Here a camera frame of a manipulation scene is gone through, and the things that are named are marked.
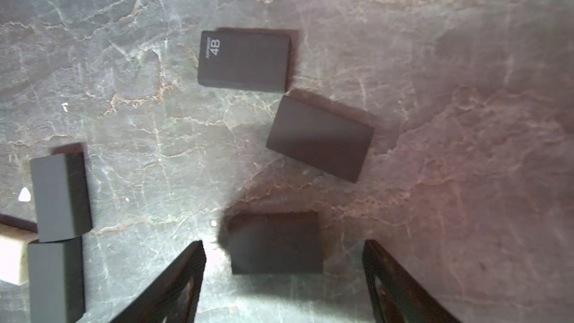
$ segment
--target cream foam block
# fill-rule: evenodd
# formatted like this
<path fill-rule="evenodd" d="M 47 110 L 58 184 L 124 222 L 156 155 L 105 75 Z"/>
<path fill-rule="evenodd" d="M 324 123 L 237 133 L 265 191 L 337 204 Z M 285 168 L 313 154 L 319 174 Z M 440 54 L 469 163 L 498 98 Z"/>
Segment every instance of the cream foam block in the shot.
<path fill-rule="evenodd" d="M 0 281 L 28 281 L 28 243 L 37 239 L 37 233 L 0 224 Z"/>

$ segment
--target block face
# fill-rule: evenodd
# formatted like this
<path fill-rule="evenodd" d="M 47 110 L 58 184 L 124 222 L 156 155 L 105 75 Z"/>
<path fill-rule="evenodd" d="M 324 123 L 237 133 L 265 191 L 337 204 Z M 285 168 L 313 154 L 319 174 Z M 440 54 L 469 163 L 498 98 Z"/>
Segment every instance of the block face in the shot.
<path fill-rule="evenodd" d="M 92 216 L 83 154 L 66 155 L 69 197 L 72 201 L 72 220 L 77 235 L 90 232 Z"/>
<path fill-rule="evenodd" d="M 28 245 L 32 323 L 74 323 L 82 318 L 82 238 Z"/>
<path fill-rule="evenodd" d="M 215 88 L 284 93 L 290 47 L 287 34 L 204 31 L 197 81 Z"/>
<path fill-rule="evenodd" d="M 30 162 L 40 242 L 72 239 L 92 229 L 83 154 Z"/>
<path fill-rule="evenodd" d="M 374 129 L 284 96 L 267 148 L 356 182 Z"/>
<path fill-rule="evenodd" d="M 228 231 L 233 274 L 323 273 L 315 212 L 241 214 Z"/>
<path fill-rule="evenodd" d="M 0 281 L 24 284 L 28 281 L 28 243 L 38 234 L 0 224 Z"/>

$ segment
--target black eraser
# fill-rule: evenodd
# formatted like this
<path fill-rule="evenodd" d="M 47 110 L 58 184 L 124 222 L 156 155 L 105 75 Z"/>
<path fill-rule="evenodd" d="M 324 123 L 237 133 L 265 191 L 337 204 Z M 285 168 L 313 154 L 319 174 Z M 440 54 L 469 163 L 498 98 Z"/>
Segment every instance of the black eraser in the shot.
<path fill-rule="evenodd" d="M 32 323 L 74 323 L 86 312 L 82 237 L 28 244 Z"/>
<path fill-rule="evenodd" d="M 284 96 L 267 148 L 357 182 L 374 129 Z"/>
<path fill-rule="evenodd" d="M 240 214 L 228 234 L 233 274 L 323 273 L 316 212 Z"/>
<path fill-rule="evenodd" d="M 84 155 L 30 161 L 40 242 L 68 240 L 92 229 Z"/>
<path fill-rule="evenodd" d="M 204 31 L 197 82 L 214 88 L 284 93 L 290 47 L 287 34 Z"/>

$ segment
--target white block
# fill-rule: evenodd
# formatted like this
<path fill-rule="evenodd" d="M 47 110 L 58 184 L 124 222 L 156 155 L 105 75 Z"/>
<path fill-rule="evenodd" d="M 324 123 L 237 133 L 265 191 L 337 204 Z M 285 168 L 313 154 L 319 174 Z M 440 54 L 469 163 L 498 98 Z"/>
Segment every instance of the white block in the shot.
<path fill-rule="evenodd" d="M 28 243 L 37 239 L 37 233 L 0 224 L 0 281 L 28 281 Z"/>

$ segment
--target eraser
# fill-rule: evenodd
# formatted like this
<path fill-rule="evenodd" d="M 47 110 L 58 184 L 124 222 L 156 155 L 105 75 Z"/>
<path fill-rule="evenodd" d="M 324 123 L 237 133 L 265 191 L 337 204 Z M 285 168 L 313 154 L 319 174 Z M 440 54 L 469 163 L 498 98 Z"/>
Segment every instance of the eraser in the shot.
<path fill-rule="evenodd" d="M 28 281 L 28 243 L 37 239 L 37 233 L 0 224 L 0 281 Z"/>
<path fill-rule="evenodd" d="M 32 323 L 74 323 L 86 311 L 82 237 L 28 245 Z"/>
<path fill-rule="evenodd" d="M 30 161 L 40 242 L 68 240 L 92 229 L 84 155 Z"/>
<path fill-rule="evenodd" d="M 228 233 L 233 274 L 323 273 L 316 212 L 240 214 Z"/>
<path fill-rule="evenodd" d="M 357 182 L 374 129 L 284 96 L 267 148 Z"/>
<path fill-rule="evenodd" d="M 290 48 L 287 34 L 204 31 L 197 82 L 214 88 L 284 93 Z"/>

